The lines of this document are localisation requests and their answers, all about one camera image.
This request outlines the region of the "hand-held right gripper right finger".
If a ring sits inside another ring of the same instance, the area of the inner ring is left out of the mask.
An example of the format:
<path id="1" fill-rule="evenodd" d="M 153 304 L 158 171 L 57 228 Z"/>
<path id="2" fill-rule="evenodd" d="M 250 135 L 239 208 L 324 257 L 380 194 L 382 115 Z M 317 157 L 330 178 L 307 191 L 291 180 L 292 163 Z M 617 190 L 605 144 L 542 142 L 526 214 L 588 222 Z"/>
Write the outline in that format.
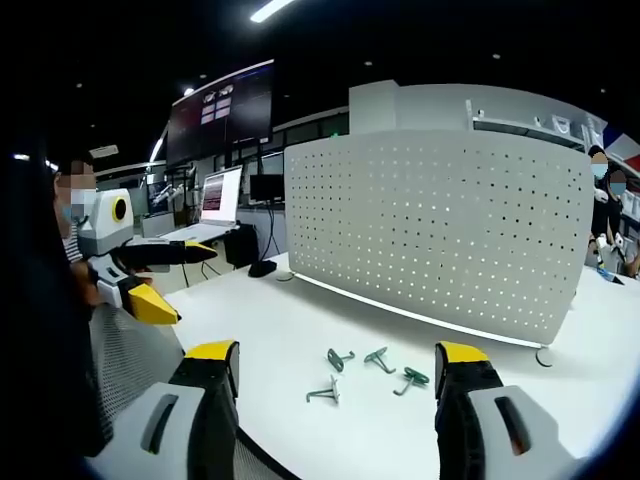
<path id="1" fill-rule="evenodd" d="M 569 479 L 584 464 L 561 444 L 557 421 L 505 386 L 483 351 L 437 343 L 435 379 L 441 479 Z"/>

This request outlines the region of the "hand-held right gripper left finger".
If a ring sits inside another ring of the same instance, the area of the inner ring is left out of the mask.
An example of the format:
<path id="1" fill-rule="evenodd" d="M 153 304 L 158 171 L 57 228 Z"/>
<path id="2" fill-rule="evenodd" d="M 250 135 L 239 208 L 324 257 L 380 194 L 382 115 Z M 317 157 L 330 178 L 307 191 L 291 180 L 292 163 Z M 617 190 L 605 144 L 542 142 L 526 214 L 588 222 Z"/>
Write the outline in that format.
<path id="1" fill-rule="evenodd" d="M 232 479 L 239 357 L 236 340 L 188 350 L 169 382 L 119 414 L 111 441 L 87 459 L 91 470 L 100 479 Z"/>

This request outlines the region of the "person's left hand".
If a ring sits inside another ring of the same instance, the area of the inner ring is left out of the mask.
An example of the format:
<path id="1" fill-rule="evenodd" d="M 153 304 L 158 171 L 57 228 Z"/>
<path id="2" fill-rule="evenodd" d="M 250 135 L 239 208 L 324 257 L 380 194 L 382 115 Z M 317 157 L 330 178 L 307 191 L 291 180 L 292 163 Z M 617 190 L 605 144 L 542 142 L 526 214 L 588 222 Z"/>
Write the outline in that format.
<path id="1" fill-rule="evenodd" d="M 85 261 L 71 264 L 71 271 L 85 303 L 91 307 L 97 307 L 103 303 L 103 299 L 93 281 L 92 271 Z"/>

